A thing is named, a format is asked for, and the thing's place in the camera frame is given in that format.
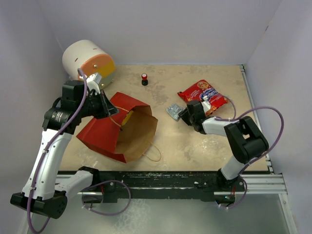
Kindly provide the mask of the yellow m&m packet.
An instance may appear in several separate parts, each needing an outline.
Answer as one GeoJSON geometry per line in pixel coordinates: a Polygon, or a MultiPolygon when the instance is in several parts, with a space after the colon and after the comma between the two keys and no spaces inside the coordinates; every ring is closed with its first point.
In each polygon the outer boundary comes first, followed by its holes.
{"type": "Polygon", "coordinates": [[[128,122],[128,120],[131,118],[133,112],[134,112],[133,110],[130,110],[130,111],[126,114],[124,120],[123,120],[122,123],[121,123],[121,126],[124,126],[124,125],[128,122]]]}

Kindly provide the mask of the silver foil snack packet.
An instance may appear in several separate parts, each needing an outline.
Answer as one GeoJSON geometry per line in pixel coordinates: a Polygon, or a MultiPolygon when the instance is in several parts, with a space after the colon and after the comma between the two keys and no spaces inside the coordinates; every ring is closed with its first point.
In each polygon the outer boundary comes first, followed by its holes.
{"type": "Polygon", "coordinates": [[[169,116],[172,117],[176,121],[179,121],[179,119],[180,119],[179,114],[183,110],[184,110],[184,108],[180,107],[176,103],[174,103],[174,104],[172,104],[166,108],[166,112],[169,114],[169,116]]]}

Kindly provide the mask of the red candy bag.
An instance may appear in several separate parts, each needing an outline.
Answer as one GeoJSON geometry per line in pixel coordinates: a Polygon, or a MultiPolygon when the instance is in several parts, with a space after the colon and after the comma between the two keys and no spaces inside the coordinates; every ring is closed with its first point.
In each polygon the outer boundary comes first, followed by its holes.
{"type": "Polygon", "coordinates": [[[193,100],[203,103],[206,116],[211,115],[219,107],[229,102],[226,97],[222,96],[221,93],[204,79],[193,84],[185,91],[178,92],[177,95],[186,103],[193,100]]]}

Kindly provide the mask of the red paper bag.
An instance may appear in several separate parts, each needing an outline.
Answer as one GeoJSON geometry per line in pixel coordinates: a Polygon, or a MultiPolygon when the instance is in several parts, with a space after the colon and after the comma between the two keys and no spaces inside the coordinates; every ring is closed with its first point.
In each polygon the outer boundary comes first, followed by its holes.
{"type": "Polygon", "coordinates": [[[110,99],[119,113],[102,119],[91,119],[77,134],[90,150],[114,160],[129,163],[138,160],[152,145],[158,119],[150,105],[117,92],[110,99]],[[126,114],[133,110],[128,122],[121,126],[126,114]]]}

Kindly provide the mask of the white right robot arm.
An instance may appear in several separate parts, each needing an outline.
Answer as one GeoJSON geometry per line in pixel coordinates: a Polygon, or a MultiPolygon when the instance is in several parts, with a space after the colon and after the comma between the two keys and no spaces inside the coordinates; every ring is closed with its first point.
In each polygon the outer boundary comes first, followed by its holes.
{"type": "Polygon", "coordinates": [[[232,156],[216,173],[216,184],[223,191],[233,187],[239,174],[248,163],[269,149],[269,144],[254,120],[245,116],[238,120],[222,121],[215,116],[207,116],[203,104],[198,100],[187,103],[179,117],[195,131],[203,135],[226,137],[232,156]]]}

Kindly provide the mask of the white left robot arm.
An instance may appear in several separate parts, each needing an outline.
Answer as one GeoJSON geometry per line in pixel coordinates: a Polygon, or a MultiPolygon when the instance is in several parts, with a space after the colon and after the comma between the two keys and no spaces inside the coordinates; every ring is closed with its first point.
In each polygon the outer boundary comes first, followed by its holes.
{"type": "Polygon", "coordinates": [[[87,188],[100,187],[97,169],[82,166],[61,184],[56,184],[65,150],[84,117],[96,119],[118,113],[116,107],[95,81],[70,80],[63,84],[57,98],[44,115],[41,144],[31,175],[22,191],[11,196],[10,203],[23,210],[58,219],[68,201],[87,188]]]}

